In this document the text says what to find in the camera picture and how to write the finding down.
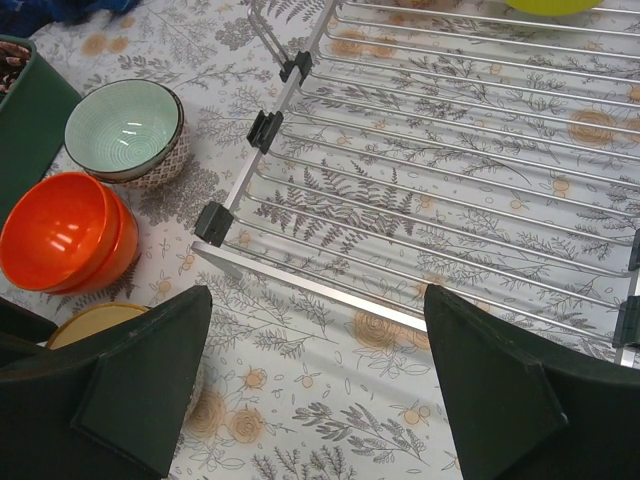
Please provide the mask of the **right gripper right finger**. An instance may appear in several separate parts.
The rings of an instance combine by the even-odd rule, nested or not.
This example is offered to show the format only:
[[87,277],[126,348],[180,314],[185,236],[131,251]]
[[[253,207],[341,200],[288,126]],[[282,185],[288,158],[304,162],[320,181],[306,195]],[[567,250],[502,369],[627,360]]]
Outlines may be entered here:
[[639,372],[431,285],[424,317],[466,479],[636,479]]

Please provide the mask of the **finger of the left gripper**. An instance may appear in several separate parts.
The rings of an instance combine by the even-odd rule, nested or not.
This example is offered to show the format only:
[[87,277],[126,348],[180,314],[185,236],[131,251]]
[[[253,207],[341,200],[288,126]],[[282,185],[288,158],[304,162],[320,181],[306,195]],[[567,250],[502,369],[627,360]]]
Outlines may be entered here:
[[56,332],[57,325],[8,300],[1,299],[1,367],[38,355]]

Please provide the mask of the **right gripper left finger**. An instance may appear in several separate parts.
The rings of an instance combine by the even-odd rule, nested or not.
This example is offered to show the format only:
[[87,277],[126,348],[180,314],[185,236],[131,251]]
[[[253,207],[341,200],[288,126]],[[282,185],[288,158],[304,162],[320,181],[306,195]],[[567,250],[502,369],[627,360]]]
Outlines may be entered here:
[[5,479],[163,479],[212,300],[194,286],[126,322],[1,367]]

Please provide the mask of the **cream bird pattern bowl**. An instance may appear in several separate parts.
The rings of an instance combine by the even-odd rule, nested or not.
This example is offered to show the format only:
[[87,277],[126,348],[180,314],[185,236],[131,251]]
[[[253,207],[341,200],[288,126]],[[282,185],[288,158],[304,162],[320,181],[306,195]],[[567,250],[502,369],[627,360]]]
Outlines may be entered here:
[[87,308],[61,325],[46,343],[49,349],[58,349],[98,332],[126,322],[149,310],[135,304],[110,302]]

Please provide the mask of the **orange bowl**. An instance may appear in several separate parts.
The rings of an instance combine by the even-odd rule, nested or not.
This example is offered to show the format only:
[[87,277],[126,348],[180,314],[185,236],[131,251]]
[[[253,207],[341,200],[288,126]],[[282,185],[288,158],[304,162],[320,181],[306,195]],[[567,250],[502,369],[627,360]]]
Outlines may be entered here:
[[103,189],[111,195],[119,212],[119,230],[113,250],[87,279],[75,286],[51,291],[53,295],[84,294],[101,290],[120,278],[133,261],[139,235],[136,220],[129,207],[116,193],[107,187]]
[[109,257],[120,229],[114,194],[81,173],[51,176],[14,206],[1,233],[1,269],[15,286],[57,292]]

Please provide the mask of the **brown floral pattern bowl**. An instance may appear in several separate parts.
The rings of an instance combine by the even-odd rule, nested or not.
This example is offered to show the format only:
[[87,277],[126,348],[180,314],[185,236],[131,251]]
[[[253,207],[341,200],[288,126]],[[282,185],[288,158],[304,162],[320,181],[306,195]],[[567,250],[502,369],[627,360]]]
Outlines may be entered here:
[[175,179],[189,160],[191,148],[190,127],[184,122],[180,136],[172,150],[154,168],[139,178],[119,183],[119,187],[154,189]]

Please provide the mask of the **light teal bowl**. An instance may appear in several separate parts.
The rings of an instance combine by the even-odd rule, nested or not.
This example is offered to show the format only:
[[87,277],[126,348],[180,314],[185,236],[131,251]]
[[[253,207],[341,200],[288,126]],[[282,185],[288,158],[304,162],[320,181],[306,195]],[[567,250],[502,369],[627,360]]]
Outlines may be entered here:
[[119,184],[162,161],[185,121],[182,102],[169,88],[149,80],[121,80],[78,103],[65,125],[64,147],[86,173]]

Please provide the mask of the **lime green bowl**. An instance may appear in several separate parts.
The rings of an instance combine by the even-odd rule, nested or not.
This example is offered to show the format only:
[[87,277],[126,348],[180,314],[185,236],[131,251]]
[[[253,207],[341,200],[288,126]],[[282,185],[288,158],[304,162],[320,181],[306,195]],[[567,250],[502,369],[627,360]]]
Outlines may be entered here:
[[538,16],[566,16],[597,7],[601,0],[506,0],[518,11]]

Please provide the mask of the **black gold rimmed bowl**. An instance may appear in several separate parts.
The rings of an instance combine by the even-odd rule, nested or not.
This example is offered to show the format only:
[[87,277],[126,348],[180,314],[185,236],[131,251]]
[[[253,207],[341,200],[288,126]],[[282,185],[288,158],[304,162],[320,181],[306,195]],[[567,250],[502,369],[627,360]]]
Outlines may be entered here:
[[201,396],[201,392],[203,390],[203,386],[204,386],[204,378],[205,378],[205,373],[204,373],[204,367],[202,365],[200,365],[197,369],[196,372],[196,377],[194,380],[194,384],[193,384],[193,388],[191,391],[191,395],[190,395],[190,399],[189,399],[189,404],[187,406],[187,410],[185,412],[185,417],[189,418],[193,412],[193,410],[195,409],[199,398]]

